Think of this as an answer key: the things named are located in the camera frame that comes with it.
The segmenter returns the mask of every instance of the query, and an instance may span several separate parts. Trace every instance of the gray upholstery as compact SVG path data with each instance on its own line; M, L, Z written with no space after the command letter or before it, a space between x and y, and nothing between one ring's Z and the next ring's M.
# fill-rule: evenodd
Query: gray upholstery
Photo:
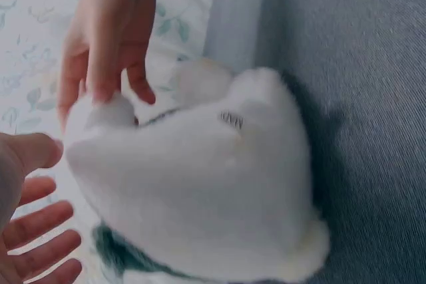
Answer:
M426 0L214 0L205 54L299 101L332 234L310 283L426 283Z

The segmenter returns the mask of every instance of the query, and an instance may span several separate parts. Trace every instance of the plush toy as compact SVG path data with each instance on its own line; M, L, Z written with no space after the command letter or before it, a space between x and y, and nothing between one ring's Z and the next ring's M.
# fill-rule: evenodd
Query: plush toy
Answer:
M306 280L325 263L329 233L293 96L270 69L234 77L201 60L176 72L178 108L140 126L119 93L71 110L65 157L105 223L103 258L118 273Z

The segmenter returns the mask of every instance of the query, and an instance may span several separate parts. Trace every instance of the fingers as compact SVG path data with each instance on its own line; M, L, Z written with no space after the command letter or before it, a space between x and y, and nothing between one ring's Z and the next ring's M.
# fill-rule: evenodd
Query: fingers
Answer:
M76 259L70 259L52 273L31 284L72 284L80 275L81 270L81 263Z
M64 54L61 76L58 89L58 114L61 126L64 129L69 110L79 97L80 81L86 79L88 52L72 56Z
M13 263L19 276L26 281L54 266L72 253L80 244L80 235L76 231L68 230L46 244L15 256Z
M2 145L5 147L5 159L10 170L24 178L26 175L38 168L51 168L62 156L63 145L55 141L46 134L22 134L10 136L2 134L0 136Z
M146 80L145 64L140 63L127 68L127 77L134 93L149 104L155 103L155 94Z
M71 204L61 201L11 221L3 232L6 248L10 251L28 244L66 222L73 213Z
M117 29L120 28L97 27L91 39L87 86L95 102L108 102L117 88L116 66L121 40L121 32Z
M19 206L45 198L55 190L56 183L50 177L27 178L24 182Z

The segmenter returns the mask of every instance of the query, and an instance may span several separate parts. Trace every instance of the leaf pattern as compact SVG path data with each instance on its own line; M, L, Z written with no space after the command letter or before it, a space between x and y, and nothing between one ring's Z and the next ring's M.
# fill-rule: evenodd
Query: leaf pattern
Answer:
M23 134L23 133L31 133L34 132L35 128L40 124L41 118L39 116L36 116L34 118L26 119L19 123L16 133Z
M19 115L18 109L13 108L11 106L7 109L5 113L3 113L1 120L8 123L9 127L12 127L12 125L18 119L18 115Z
M5 27L6 13L0 15L0 30Z
M166 7L161 3L157 3L155 7L155 13L160 17L164 17L166 15Z
M182 21L181 19L177 19L177 21L179 24L178 32L180 40L185 43L189 39L189 25L186 21Z
M161 36L161 35L167 33L167 31L170 30L171 26L172 26L172 20L171 19L164 20L162 22L161 26L159 26L159 28L157 29L156 34L158 36Z
M49 98L47 100L41 101L37 103L36 108L37 110L41 111L49 111L56 107L56 99Z
M27 101L31 106L31 109L34 109L35 105L38 103L41 97L41 89L36 88L28 92Z

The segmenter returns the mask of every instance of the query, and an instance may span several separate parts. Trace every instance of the white fur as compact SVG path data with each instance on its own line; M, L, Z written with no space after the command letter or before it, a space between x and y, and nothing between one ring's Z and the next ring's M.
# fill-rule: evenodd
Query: white fur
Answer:
M324 264L329 234L312 206L295 101L269 69L230 85L221 74L217 88L227 93L205 95L198 80L216 85L202 66L180 69L192 108L142 129L118 94L108 106L80 100L69 117L69 166L107 224L157 261L220 281L303 281ZM191 68L197 81L182 71Z

